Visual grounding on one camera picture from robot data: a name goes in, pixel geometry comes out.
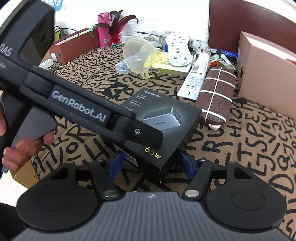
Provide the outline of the person's left hand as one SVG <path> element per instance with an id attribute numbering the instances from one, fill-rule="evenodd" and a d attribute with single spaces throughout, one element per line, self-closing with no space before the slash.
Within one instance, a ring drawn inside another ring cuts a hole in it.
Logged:
<path id="1" fill-rule="evenodd" d="M 36 141 L 22 139 L 18 141 L 16 148 L 6 147 L 4 149 L 1 162 L 10 171 L 17 172 L 31 157 L 36 156 L 44 144 L 50 145 L 53 141 L 54 131 Z"/>

